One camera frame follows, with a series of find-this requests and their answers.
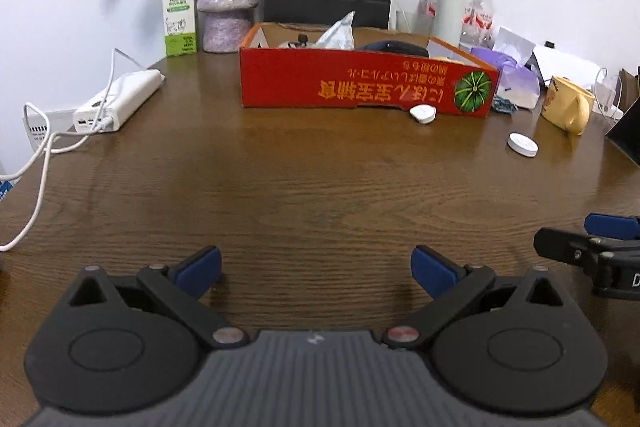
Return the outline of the yellow ceramic mug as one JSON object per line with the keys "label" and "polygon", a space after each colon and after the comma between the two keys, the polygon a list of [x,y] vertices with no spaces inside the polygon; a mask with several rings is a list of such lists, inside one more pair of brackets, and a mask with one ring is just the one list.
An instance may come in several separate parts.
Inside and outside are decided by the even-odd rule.
{"label": "yellow ceramic mug", "polygon": [[565,77],[552,76],[542,104],[541,116],[555,127],[582,135],[587,127],[596,98]]}

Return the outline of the glass cup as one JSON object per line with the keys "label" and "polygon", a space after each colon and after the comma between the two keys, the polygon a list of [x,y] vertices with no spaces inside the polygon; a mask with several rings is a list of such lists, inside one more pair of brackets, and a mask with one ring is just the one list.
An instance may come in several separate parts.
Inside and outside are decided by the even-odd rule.
{"label": "glass cup", "polygon": [[428,35],[424,16],[405,10],[395,12],[395,29],[404,34]]}

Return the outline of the white round lid scalloped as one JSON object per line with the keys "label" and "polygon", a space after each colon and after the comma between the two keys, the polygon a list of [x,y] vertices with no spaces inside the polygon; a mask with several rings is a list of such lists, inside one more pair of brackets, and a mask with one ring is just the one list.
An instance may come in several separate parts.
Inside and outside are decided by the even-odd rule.
{"label": "white round lid scalloped", "polygon": [[419,124],[431,124],[437,116],[437,109],[428,104],[420,104],[411,107],[409,114]]}

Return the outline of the water bottle right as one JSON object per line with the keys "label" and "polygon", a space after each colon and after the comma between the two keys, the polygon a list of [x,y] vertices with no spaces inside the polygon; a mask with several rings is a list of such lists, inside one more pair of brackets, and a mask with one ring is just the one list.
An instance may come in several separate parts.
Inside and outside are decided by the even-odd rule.
{"label": "water bottle right", "polygon": [[461,41],[470,46],[494,45],[494,0],[469,0],[466,6]]}

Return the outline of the black clip with cord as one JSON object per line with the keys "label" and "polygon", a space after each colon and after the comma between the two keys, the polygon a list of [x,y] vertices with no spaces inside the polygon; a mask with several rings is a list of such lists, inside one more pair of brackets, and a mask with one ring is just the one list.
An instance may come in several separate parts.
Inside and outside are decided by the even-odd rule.
{"label": "black clip with cord", "polygon": [[279,44],[279,49],[312,49],[316,46],[319,36],[300,32],[294,39],[286,40]]}

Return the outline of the purple tissue pack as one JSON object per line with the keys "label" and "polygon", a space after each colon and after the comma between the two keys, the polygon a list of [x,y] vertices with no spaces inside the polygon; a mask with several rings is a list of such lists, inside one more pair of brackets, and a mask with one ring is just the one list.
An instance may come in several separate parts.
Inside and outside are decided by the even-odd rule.
{"label": "purple tissue pack", "polygon": [[540,98],[540,81],[526,66],[535,45],[509,29],[501,27],[491,49],[472,46],[471,54],[498,69],[496,95],[518,108],[534,109]]}

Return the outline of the water bottle left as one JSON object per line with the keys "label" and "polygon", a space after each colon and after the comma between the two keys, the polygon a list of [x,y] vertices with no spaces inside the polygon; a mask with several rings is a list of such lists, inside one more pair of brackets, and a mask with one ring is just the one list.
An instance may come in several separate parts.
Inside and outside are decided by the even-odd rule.
{"label": "water bottle left", "polygon": [[419,0],[416,10],[416,22],[414,30],[421,35],[428,36],[431,33],[437,8],[437,0]]}

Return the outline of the red cardboard box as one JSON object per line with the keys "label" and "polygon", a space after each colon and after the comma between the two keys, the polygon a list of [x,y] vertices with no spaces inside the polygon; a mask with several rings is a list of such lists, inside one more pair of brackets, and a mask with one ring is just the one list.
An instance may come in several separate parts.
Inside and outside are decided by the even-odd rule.
{"label": "red cardboard box", "polygon": [[[260,23],[245,37],[240,47],[245,107],[408,110],[428,104],[446,115],[485,117],[489,112],[498,70],[442,40],[359,27],[352,51],[279,49],[300,32],[322,35],[317,28]],[[382,40],[425,46],[430,57],[357,51]]]}

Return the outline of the navy zip case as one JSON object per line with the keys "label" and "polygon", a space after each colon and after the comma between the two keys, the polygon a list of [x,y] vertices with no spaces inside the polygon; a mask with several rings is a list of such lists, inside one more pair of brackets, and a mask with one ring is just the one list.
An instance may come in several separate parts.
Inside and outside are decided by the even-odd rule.
{"label": "navy zip case", "polygon": [[390,53],[407,56],[418,56],[429,58],[425,46],[417,46],[413,43],[408,43],[399,40],[382,40],[375,41],[366,44],[365,46],[358,46],[357,51],[378,52],[378,53]]}

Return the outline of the water bottle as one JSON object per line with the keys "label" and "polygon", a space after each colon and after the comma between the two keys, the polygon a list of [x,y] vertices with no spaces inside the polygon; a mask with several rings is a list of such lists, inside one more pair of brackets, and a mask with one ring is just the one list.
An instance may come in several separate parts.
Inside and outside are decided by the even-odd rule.
{"label": "water bottle", "polygon": [[494,45],[494,0],[469,0],[466,6],[461,41],[470,46]]}
{"label": "water bottle", "polygon": [[414,30],[421,35],[428,36],[431,33],[437,8],[437,0],[419,0],[416,10],[416,22]]}

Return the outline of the white round puck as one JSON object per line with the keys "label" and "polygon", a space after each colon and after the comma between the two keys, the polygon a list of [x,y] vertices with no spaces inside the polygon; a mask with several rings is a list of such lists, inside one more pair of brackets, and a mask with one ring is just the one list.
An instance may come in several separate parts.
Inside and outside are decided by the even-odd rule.
{"label": "white round puck", "polygon": [[508,139],[506,139],[506,144],[513,152],[527,158],[536,157],[539,150],[538,144],[533,139],[518,132],[510,133]]}

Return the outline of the milk carton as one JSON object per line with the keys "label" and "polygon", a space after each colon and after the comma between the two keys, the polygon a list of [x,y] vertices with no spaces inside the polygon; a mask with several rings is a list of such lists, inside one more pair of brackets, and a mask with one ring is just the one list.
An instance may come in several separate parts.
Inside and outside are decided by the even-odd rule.
{"label": "milk carton", "polygon": [[163,0],[164,41],[167,56],[198,50],[195,0]]}

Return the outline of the white thermos bottle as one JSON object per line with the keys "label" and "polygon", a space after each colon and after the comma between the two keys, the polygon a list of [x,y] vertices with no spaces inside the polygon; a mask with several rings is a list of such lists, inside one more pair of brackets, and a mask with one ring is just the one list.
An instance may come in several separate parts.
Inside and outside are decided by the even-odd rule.
{"label": "white thermos bottle", "polygon": [[458,46],[468,0],[437,0],[432,36]]}

